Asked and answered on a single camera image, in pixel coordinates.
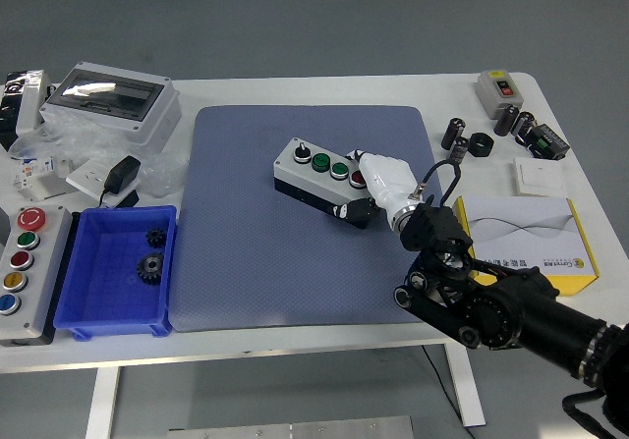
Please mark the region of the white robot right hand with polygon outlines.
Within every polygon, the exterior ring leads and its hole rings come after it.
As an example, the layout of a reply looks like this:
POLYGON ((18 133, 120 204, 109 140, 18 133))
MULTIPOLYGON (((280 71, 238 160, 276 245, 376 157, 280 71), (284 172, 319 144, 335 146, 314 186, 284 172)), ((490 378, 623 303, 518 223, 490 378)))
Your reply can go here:
POLYGON ((331 214, 349 223, 359 223, 372 219, 379 208, 386 212, 391 230, 400 234, 423 201, 424 185, 417 182, 404 160, 361 150, 354 150, 347 157, 358 163, 370 196, 332 205, 331 214))

